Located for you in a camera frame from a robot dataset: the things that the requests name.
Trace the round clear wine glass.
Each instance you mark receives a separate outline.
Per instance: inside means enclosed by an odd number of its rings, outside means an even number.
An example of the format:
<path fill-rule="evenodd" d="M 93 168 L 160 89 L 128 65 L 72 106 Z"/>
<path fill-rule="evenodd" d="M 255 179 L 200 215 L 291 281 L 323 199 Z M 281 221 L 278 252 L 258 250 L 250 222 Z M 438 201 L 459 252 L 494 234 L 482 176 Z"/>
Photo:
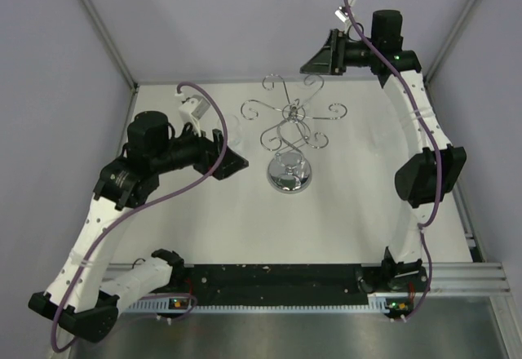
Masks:
<path fill-rule="evenodd" d="M 229 114 L 225 117 L 228 128 L 228 146 L 230 148 L 237 148 L 243 141 L 243 130 L 240 119 Z"/>

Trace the ribbed clear flute glass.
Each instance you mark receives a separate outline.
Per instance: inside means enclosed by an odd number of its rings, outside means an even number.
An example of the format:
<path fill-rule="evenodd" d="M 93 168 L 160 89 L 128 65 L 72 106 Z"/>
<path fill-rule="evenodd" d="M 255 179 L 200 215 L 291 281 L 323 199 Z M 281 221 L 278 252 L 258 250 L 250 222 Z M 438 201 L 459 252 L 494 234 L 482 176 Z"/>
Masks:
<path fill-rule="evenodd" d="M 391 137 L 391 117 L 387 110 L 371 110 L 367 118 L 369 141 L 373 148 L 384 148 Z"/>

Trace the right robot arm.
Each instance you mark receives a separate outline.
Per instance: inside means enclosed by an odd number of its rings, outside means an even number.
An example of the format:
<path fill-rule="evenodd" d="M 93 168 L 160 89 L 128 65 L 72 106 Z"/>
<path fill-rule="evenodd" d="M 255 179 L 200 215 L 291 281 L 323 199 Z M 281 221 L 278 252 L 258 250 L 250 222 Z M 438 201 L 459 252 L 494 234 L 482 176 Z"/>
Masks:
<path fill-rule="evenodd" d="M 407 159 L 394 174 L 394 186 L 412 223 L 400 223 L 385 248 L 379 272 L 360 279 L 372 291 L 386 287 L 403 290 L 414 283 L 427 284 L 430 257 L 426 231 L 440 205 L 462 172 L 465 148 L 456 147 L 441 129 L 428 99 L 422 66 L 414 51 L 403 48 L 403 17 L 396 10 L 375 11 L 371 33 L 347 7 L 335 15 L 343 30 L 330 31 L 321 49 L 301 67 L 307 75 L 341 76 L 349 67 L 367 68 L 391 101 L 407 146 Z"/>

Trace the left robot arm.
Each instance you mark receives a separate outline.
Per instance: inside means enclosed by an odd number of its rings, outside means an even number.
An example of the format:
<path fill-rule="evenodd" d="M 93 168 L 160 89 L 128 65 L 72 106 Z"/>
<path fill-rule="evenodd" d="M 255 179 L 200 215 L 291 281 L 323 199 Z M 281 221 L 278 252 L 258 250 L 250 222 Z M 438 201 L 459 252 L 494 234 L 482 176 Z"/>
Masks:
<path fill-rule="evenodd" d="M 180 196 L 210 177 L 225 180 L 248 167 L 228 147 L 228 124 L 217 112 L 212 136 L 188 118 L 177 134 L 166 114 L 138 113 L 126 129 L 120 154 L 100 172 L 83 227 L 55 280 L 32 294 L 28 306 L 51 321 L 51 346 L 62 352 L 58 331 L 98 343 L 132 304 L 155 290 L 178 290 L 185 279 L 182 257 L 155 250 L 120 277 L 103 278 L 128 223 L 138 213 Z"/>

